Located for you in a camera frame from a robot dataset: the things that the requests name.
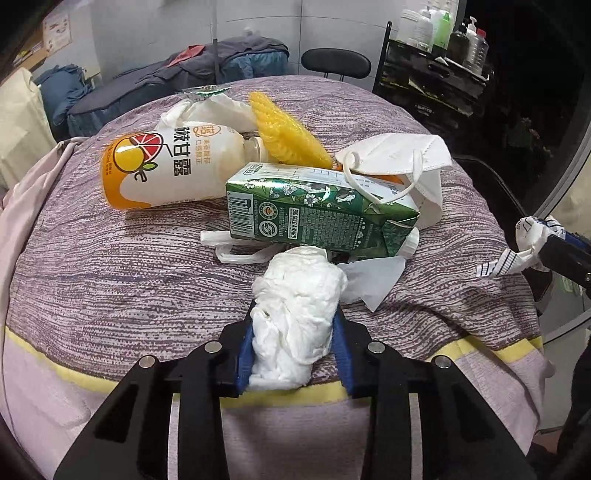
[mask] mask ear loop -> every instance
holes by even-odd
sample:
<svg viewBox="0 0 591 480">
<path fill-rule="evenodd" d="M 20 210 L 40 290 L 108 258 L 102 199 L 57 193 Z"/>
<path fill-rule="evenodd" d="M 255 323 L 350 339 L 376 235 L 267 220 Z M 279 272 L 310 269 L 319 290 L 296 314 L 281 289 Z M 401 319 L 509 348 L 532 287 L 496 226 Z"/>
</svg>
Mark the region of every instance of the mask ear loop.
<svg viewBox="0 0 591 480">
<path fill-rule="evenodd" d="M 376 196 L 372 195 L 370 192 L 365 190 L 353 177 L 350 169 L 356 169 L 359 167 L 359 154 L 356 151 L 350 152 L 343 161 L 343 174 L 345 175 L 345 180 L 347 183 L 351 185 L 355 190 L 357 190 L 361 195 L 367 198 L 372 203 L 390 203 L 394 202 L 398 199 L 401 199 L 405 195 L 409 194 L 410 191 L 415 188 L 418 180 L 421 178 L 423 174 L 423 153 L 420 150 L 413 151 L 413 181 L 412 183 L 406 187 L 401 192 L 392 195 L 391 197 L 386 197 L 383 199 L 379 199 Z"/>
</svg>

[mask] barcode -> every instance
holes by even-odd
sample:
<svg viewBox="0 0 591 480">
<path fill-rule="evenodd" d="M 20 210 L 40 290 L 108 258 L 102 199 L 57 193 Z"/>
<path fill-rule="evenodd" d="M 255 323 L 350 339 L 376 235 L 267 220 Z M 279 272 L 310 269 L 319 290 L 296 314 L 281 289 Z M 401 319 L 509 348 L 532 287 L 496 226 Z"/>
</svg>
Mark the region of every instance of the barcode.
<svg viewBox="0 0 591 480">
<path fill-rule="evenodd" d="M 228 212 L 230 214 L 230 233 L 254 238 L 255 225 L 252 211 L 252 195 L 249 193 L 228 192 Z"/>
</svg>

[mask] red cloth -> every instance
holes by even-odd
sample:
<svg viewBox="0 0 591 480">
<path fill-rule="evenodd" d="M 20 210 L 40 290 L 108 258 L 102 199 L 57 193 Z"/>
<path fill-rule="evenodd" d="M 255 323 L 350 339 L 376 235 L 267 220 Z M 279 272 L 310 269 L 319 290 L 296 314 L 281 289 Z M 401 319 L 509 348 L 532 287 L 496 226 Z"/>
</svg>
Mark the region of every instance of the red cloth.
<svg viewBox="0 0 591 480">
<path fill-rule="evenodd" d="M 183 50 L 181 53 L 179 53 L 175 59 L 166 66 L 171 67 L 180 61 L 192 59 L 193 57 L 199 55 L 204 48 L 205 45 L 189 45 L 186 50 Z"/>
</svg>

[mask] blue gripper pad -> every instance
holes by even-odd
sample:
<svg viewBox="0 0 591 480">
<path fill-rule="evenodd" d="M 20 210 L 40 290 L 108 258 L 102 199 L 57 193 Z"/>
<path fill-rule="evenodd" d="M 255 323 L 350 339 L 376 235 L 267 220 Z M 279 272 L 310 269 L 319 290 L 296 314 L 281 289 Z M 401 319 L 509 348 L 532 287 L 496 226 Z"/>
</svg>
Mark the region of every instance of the blue gripper pad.
<svg viewBox="0 0 591 480">
<path fill-rule="evenodd" d="M 236 389 L 238 394 L 242 394 L 248 386 L 248 379 L 251 376 L 252 364 L 255 361 L 255 352 L 252 349 L 252 339 L 254 338 L 252 322 L 244 334 L 244 340 L 238 354 L 238 368 L 236 369 Z"/>
<path fill-rule="evenodd" d="M 347 393 L 352 395 L 355 386 L 353 382 L 353 361 L 345 341 L 344 321 L 345 318 L 342 312 L 340 309 L 337 310 L 333 318 L 332 351 L 335 354 L 336 368 L 339 373 L 340 382 L 343 384 Z"/>
</svg>

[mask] grapefruit graphic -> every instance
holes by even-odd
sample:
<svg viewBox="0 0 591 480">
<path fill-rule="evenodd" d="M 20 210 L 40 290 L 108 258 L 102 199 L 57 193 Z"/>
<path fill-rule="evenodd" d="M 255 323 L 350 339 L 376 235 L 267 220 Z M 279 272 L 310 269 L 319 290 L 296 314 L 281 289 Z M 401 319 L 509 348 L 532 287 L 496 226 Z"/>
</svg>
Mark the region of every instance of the grapefruit graphic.
<svg viewBox="0 0 591 480">
<path fill-rule="evenodd" d="M 122 138 L 115 145 L 113 163 L 124 173 L 135 173 L 135 180 L 139 176 L 141 181 L 147 181 L 144 171 L 158 167 L 152 159 L 160 153 L 163 145 L 162 135 L 154 132 Z"/>
</svg>

